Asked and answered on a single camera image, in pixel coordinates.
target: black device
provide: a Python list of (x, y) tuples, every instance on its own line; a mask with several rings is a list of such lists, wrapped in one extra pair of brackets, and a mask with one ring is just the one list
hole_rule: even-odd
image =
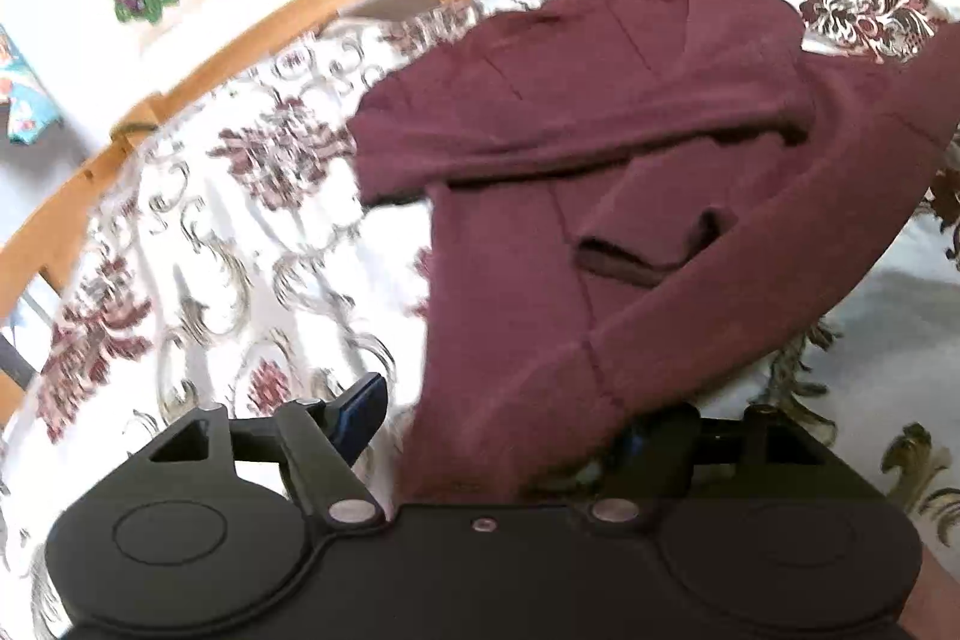
[[(271, 418), (184, 416), (54, 525), (66, 637), (908, 637), (913, 525), (775, 408), (645, 419), (589, 499), (390, 521), (349, 467), (386, 408), (372, 374)], [(234, 461), (277, 462), (290, 500)]]

